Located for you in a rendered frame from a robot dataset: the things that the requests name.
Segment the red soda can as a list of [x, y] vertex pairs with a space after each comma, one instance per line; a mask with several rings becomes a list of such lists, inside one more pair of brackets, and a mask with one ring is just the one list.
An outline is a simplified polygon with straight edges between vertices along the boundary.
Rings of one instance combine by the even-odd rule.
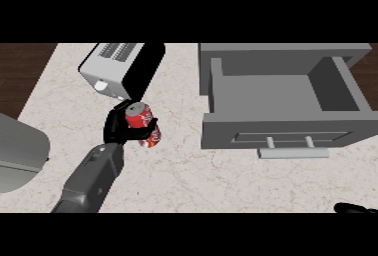
[[[144, 102], [134, 103], [126, 108], [126, 120], [132, 128], [148, 126], [154, 118], [151, 107]], [[160, 127], [156, 127], [147, 139], [139, 141], [142, 147], [153, 148], [162, 141]]]

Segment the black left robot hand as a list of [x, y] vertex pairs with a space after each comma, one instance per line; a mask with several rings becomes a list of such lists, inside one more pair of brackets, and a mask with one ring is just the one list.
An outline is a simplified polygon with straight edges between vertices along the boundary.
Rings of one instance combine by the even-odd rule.
[[157, 124], [157, 118], [153, 118], [151, 123], [144, 128], [132, 128], [126, 120], [126, 108], [136, 103], [136, 101], [123, 101], [108, 113], [105, 127], [104, 127], [104, 142], [125, 144], [131, 140], [138, 142], [147, 139]]

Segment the grey rounded appliance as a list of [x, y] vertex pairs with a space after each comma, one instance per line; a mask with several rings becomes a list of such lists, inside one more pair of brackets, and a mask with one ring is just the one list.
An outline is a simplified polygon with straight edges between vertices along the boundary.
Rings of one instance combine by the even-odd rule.
[[0, 113], [0, 193], [12, 192], [33, 180], [49, 152], [48, 135]]

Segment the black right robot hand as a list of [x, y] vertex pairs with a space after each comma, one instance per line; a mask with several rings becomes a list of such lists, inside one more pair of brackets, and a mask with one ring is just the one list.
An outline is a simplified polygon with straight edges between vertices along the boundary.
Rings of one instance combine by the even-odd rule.
[[365, 208], [361, 205], [343, 203], [343, 202], [334, 205], [334, 211], [337, 213], [378, 213], [377, 209]]

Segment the white and black toaster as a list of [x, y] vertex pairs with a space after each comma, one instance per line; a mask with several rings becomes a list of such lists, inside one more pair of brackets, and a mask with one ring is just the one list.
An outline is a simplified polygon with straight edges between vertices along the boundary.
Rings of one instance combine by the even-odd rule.
[[98, 43], [79, 72], [100, 94], [141, 101], [165, 55], [163, 43]]

